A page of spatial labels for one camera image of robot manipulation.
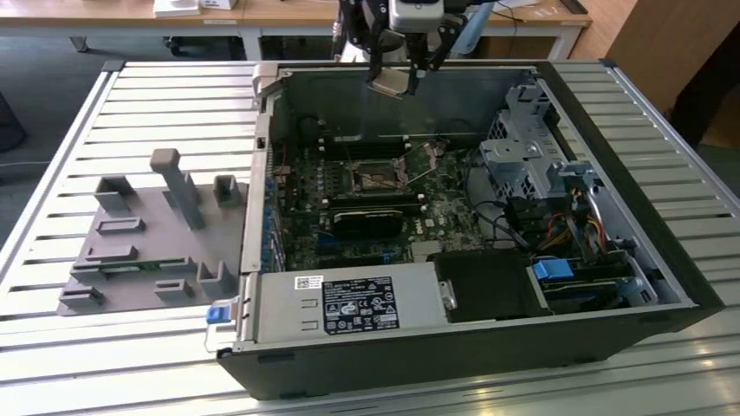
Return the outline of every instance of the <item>white box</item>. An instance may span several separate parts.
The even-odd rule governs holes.
[[[204,9],[230,10],[237,0],[200,0],[200,7]]]
[[[153,0],[154,17],[200,15],[197,0]]]

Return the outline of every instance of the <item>green circuit board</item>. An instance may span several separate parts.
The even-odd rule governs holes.
[[[289,230],[282,239],[286,270],[424,261],[421,251],[433,251],[434,246],[438,250],[482,248],[461,188],[464,154],[444,153],[428,140],[410,140],[410,145],[410,151],[394,160],[325,161],[313,149],[302,149],[281,189],[282,228]],[[390,170],[396,172],[392,179]],[[333,214],[321,207],[326,195],[352,198],[362,193],[409,192],[422,195],[424,207],[417,215],[404,216],[396,236],[350,242],[334,238]]]

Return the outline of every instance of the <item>motherboard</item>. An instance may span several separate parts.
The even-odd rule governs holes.
[[[441,251],[482,248],[465,154],[430,136],[325,137],[293,155],[278,151],[284,268],[425,262]]]

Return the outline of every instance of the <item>power supply label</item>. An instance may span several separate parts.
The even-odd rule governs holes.
[[[324,330],[329,335],[400,328],[390,277],[322,282]]]

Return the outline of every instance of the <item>barcode sticker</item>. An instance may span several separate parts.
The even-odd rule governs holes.
[[[296,290],[300,289],[321,289],[322,276],[297,276]]]
[[[236,20],[204,20],[204,24],[236,24]]]

